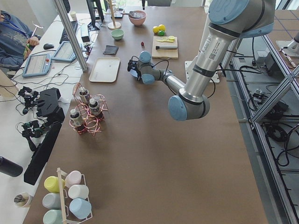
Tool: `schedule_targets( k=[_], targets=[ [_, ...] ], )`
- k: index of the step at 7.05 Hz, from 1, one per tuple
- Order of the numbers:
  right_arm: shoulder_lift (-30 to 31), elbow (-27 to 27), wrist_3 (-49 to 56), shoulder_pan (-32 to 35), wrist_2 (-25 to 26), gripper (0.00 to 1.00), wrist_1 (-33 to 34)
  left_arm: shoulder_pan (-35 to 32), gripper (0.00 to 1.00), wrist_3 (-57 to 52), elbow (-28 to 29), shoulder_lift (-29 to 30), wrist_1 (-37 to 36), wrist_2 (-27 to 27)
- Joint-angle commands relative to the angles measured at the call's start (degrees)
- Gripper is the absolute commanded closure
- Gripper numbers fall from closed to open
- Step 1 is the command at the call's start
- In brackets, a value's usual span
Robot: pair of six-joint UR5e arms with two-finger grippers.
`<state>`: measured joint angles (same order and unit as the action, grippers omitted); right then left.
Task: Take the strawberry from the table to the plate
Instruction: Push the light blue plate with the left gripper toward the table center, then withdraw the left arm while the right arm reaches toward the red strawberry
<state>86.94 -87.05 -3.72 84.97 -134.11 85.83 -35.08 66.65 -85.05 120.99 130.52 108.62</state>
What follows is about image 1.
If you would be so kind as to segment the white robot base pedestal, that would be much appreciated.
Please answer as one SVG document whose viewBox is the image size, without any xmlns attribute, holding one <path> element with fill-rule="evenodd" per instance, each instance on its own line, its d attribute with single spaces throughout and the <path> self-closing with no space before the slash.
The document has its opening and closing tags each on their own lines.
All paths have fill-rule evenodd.
<svg viewBox="0 0 299 224">
<path fill-rule="evenodd" d="M 206 38 L 209 35 L 209 28 L 208 28 L 209 23 L 210 23 L 210 19 L 209 19 L 208 14 L 207 14 L 206 15 L 206 22 L 205 22 L 204 29 L 203 29 L 202 38 L 201 38 L 200 45 L 199 45 L 199 52 L 202 50 L 202 48 L 205 44 Z M 185 61 L 185 74 L 186 74 L 186 79 L 187 80 L 191 77 L 192 69 L 193 69 L 196 61 L 197 61 L 197 56 L 192 61 Z M 215 74 L 213 75 L 210 82 L 213 82 L 213 81 L 215 83 L 220 82 L 218 72 L 215 72 Z"/>
</svg>

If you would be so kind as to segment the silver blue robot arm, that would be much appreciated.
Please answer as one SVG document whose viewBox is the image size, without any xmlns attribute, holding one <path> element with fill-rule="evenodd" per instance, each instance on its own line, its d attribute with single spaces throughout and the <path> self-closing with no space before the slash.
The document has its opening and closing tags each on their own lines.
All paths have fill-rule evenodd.
<svg viewBox="0 0 299 224">
<path fill-rule="evenodd" d="M 168 109 L 173 119 L 185 121 L 206 116 L 210 103 L 204 91 L 235 39 L 270 33 L 274 26 L 274 0 L 214 0 L 209 7 L 208 36 L 194 58 L 194 66 L 186 83 L 168 69 L 156 69 L 152 56 L 143 51 L 135 63 L 138 78 L 144 84 L 164 82 L 175 95 Z"/>
</svg>

